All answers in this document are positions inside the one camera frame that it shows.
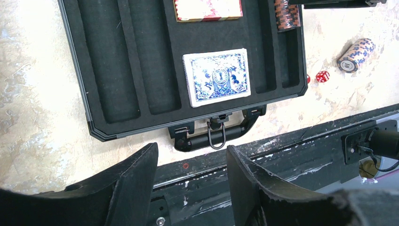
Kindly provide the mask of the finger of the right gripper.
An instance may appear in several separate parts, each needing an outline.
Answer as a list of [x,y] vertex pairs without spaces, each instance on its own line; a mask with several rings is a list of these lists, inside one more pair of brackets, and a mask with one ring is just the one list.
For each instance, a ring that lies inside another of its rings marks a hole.
[[304,9],[323,8],[368,8],[376,7],[387,0],[289,0],[290,5],[303,5]]

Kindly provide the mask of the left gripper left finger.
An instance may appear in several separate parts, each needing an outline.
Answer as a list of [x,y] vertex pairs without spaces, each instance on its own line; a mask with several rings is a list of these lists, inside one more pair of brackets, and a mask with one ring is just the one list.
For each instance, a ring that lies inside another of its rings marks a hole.
[[144,226],[158,163],[149,143],[127,159],[59,192],[0,191],[3,226]]

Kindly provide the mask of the blue playing card deck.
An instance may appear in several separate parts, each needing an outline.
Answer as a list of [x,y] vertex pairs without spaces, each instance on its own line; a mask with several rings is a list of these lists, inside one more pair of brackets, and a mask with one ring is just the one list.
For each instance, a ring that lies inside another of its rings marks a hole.
[[245,48],[182,57],[191,107],[251,95]]

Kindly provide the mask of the black poker carrying case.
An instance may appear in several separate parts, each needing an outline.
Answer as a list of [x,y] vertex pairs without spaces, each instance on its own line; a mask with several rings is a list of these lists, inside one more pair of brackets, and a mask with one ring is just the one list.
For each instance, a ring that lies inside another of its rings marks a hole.
[[[179,23],[170,0],[61,0],[88,130],[105,142],[168,128],[178,151],[239,138],[269,103],[307,90],[304,28],[278,32],[271,0],[237,20]],[[183,55],[245,48],[251,95],[192,108]]]

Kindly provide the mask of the red Texas Hold'em card deck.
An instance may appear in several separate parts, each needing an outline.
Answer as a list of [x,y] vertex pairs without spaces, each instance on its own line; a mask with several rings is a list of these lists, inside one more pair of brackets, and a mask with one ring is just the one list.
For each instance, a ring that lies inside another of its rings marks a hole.
[[243,17],[240,0],[175,0],[176,20],[185,22],[212,22],[235,20]]

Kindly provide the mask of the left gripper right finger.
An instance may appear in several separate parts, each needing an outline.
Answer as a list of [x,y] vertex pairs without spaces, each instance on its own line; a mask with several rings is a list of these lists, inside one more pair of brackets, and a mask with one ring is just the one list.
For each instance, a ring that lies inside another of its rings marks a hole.
[[322,194],[292,184],[249,159],[226,151],[237,226],[396,226],[397,190],[337,190]]

